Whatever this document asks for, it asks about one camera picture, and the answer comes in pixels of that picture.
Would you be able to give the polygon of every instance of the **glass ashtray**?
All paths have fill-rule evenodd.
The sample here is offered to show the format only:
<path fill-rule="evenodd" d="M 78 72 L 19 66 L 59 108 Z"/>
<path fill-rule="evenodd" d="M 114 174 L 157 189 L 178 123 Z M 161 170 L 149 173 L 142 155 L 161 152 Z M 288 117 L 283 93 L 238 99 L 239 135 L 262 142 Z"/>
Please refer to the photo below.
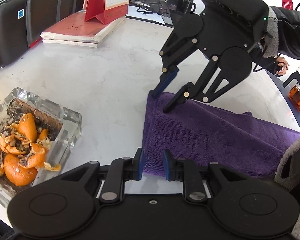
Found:
<path fill-rule="evenodd" d="M 60 164 L 61 170 L 47 171 L 41 168 L 31 184 L 21 187 L 15 186 L 5 175 L 0 177 L 0 204 L 3 207 L 7 207 L 10 200 L 18 192 L 59 175 L 69 157 L 70 149 L 74 147 L 81 135 L 81 114 L 21 88 L 15 88 L 0 105 L 0 127 L 9 125 L 12 120 L 9 115 L 11 106 L 16 104 L 21 106 L 22 110 L 20 111 L 26 109 L 32 112 L 35 117 L 37 117 L 37 114 L 40 116 L 39 119 L 43 118 L 43 122 L 48 122 L 47 125 L 51 125 L 49 123 L 51 122 L 52 126 L 57 127 L 55 139 L 46 155 L 46 162 L 53 166 Z"/>

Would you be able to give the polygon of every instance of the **person's hand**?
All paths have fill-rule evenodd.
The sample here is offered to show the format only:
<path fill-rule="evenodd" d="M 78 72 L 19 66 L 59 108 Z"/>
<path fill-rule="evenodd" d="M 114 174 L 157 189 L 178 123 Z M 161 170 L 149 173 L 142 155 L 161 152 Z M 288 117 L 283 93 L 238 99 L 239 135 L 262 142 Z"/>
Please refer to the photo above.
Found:
<path fill-rule="evenodd" d="M 289 63 L 286 61 L 286 59 L 284 57 L 277 57 L 277 59 L 275 60 L 278 63 L 278 66 L 281 67 L 280 71 L 277 71 L 276 74 L 277 75 L 284 75 L 287 70 L 289 69 L 288 66 Z"/>

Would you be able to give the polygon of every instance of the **white marble table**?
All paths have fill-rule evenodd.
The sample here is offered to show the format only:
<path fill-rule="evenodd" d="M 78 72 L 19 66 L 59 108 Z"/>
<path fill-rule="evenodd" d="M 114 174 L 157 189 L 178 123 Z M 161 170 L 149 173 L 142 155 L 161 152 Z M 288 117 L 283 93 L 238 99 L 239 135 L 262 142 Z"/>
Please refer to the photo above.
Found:
<path fill-rule="evenodd" d="M 158 52 L 172 28 L 126 19 L 98 48 L 39 44 L 14 64 L 0 69 L 0 103 L 15 87 L 21 87 L 82 114 L 82 136 L 65 171 L 91 160 L 101 165 L 134 156 L 141 147 L 146 99 L 161 74 Z M 207 64 L 197 51 L 179 65 L 177 78 L 167 88 L 177 92 L 195 82 Z M 211 103 L 241 114 L 300 131 L 282 95 L 264 72 L 246 80 Z M 129 193 L 178 193 L 178 182 L 144 176 L 128 182 Z M 0 219 L 8 223 L 0 206 Z"/>

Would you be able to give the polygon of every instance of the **coffee mug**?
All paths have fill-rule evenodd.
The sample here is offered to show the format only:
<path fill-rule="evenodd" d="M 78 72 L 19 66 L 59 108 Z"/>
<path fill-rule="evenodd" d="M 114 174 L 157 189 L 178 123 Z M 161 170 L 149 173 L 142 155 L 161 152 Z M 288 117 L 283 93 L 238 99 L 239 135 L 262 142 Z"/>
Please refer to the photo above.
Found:
<path fill-rule="evenodd" d="M 193 13 L 195 11 L 196 6 L 197 5 L 194 2 L 191 2 L 189 0 L 183 0 L 180 10 L 183 13 Z"/>

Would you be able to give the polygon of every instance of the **jacket sleeve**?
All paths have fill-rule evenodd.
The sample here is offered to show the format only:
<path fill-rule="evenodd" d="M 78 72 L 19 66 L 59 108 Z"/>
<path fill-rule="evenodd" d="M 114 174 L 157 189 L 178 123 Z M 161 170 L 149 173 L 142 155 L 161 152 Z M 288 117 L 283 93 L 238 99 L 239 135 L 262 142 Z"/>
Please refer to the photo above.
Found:
<path fill-rule="evenodd" d="M 278 19 L 278 52 L 300 59 L 300 12 L 270 6 Z"/>

